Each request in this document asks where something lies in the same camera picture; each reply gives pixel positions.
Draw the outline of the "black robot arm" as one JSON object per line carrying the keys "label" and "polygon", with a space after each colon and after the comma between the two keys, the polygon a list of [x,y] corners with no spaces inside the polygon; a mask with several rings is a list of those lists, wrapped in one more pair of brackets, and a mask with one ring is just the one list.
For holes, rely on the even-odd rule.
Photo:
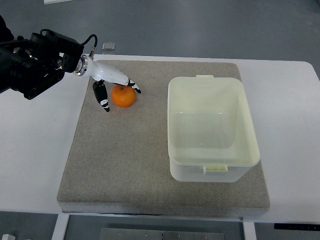
{"label": "black robot arm", "polygon": [[49,29],[30,39],[3,41],[0,91],[12,89],[32,100],[74,72],[83,51],[84,44]]}

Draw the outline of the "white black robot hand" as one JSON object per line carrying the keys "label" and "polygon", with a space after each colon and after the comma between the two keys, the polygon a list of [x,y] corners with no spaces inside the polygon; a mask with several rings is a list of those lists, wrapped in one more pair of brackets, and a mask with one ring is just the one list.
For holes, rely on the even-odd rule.
{"label": "white black robot hand", "polygon": [[108,92],[104,82],[113,83],[120,86],[128,86],[137,93],[141,93],[138,85],[128,78],[120,70],[105,63],[94,61],[93,57],[83,54],[75,68],[73,74],[77,77],[93,78],[92,89],[97,102],[106,111],[110,111]]}

